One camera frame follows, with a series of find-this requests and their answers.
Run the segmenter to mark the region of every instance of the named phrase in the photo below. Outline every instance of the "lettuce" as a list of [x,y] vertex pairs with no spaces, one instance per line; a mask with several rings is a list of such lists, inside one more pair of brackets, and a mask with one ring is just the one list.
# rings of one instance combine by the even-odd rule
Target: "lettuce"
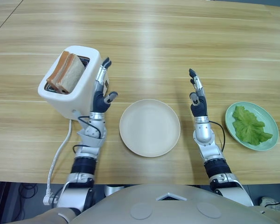
[[254,113],[245,110],[243,106],[236,106],[232,115],[235,121],[232,123],[235,128],[235,135],[251,145],[259,145],[261,142],[272,138],[272,134],[265,133],[265,123],[258,121]]

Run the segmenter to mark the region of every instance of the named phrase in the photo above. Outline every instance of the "beige plate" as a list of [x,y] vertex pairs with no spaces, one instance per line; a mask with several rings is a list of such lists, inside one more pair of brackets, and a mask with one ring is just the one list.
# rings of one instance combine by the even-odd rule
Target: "beige plate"
[[181,126],[176,113],[167,104],[143,99],[122,114],[120,136],[134,153],[156,157],[169,152],[177,143]]

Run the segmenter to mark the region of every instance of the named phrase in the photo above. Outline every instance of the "toast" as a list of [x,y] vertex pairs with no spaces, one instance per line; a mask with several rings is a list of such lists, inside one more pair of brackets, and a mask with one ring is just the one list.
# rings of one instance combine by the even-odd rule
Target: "toast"
[[71,93],[77,85],[85,67],[80,58],[75,54],[70,54],[59,76],[56,87],[62,93]]
[[61,76],[69,56],[70,56],[70,53],[68,51],[62,52],[60,59],[58,61],[58,64],[57,64],[56,68],[54,69],[52,75],[50,75],[49,78],[47,78],[47,82],[57,92],[60,92],[60,91],[59,91],[58,87],[56,86],[56,82],[59,79],[59,77]]

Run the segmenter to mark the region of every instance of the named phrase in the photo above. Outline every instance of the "white toaster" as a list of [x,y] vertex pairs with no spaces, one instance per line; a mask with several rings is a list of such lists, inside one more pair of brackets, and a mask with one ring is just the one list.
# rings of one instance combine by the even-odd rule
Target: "white toaster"
[[[92,109],[94,95],[94,84],[98,75],[98,70],[102,64],[102,59],[96,49],[83,46],[70,46],[65,51],[79,56],[85,66],[85,71],[81,75],[76,87],[69,94],[60,94],[56,92],[47,83],[47,78],[53,73],[57,66],[59,57],[55,60],[47,74],[38,86],[38,94],[51,104],[59,113],[67,119],[75,119],[73,110],[80,111],[82,116],[89,116]],[[104,94],[109,86],[108,75],[105,75]]]

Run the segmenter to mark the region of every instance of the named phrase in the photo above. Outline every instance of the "black wire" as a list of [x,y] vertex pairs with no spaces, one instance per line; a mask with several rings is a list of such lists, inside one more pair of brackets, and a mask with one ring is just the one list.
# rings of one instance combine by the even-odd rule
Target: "black wire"
[[98,131],[98,138],[100,139],[100,138],[101,138],[101,131],[100,131],[97,127],[91,125],[89,122],[86,122],[86,121],[82,120],[81,118],[89,118],[89,116],[80,116],[80,117],[78,117],[78,119],[79,119],[80,121],[82,121],[83,123],[85,123],[85,124],[87,124],[87,125],[89,125],[89,126],[95,128],[95,129]]
[[76,153],[75,147],[89,147],[89,146],[87,146],[87,145],[74,145],[74,146],[73,146],[73,151],[74,151],[74,153]]
[[54,197],[53,197],[53,200],[52,200],[52,204],[51,204],[51,208],[54,208],[54,200],[56,198],[56,196],[59,194],[59,192],[62,190],[63,187],[61,187],[57,192],[56,194],[54,194]]
[[215,121],[211,121],[211,120],[210,120],[210,123],[219,125],[219,126],[221,127],[221,129],[222,129],[222,132],[223,132],[223,146],[222,146],[221,152],[223,152],[224,147],[225,147],[225,131],[224,131],[224,128],[223,128],[222,125],[220,125],[219,123],[217,123],[217,122],[215,122]]
[[269,205],[277,205],[277,204],[280,204],[280,202],[276,203],[276,204],[267,204],[266,206],[269,206]]
[[[25,195],[23,195],[23,191],[24,190],[26,190],[27,192],[29,190],[33,190],[33,194],[31,196],[25,196]],[[29,199],[29,198],[34,197],[37,194],[37,191],[38,191],[38,186],[37,186],[36,183],[35,184],[21,183],[19,185],[18,193],[19,193],[19,196],[20,196],[20,209],[19,209],[19,212],[16,215],[16,217],[12,220],[12,222],[16,221],[20,217],[21,213],[23,213],[23,218],[22,219],[24,219],[24,217],[25,217],[25,210],[24,210],[22,199]]]

